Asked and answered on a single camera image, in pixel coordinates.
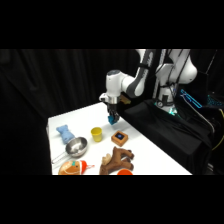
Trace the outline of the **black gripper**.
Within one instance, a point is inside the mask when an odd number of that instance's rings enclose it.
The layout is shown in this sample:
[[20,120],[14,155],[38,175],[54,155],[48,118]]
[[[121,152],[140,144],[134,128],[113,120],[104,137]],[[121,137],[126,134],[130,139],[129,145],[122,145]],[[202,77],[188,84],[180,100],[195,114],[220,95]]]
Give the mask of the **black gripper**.
[[117,104],[107,104],[107,111],[108,111],[108,122],[112,122],[114,115],[114,124],[119,121],[119,114],[118,114],[118,105]]

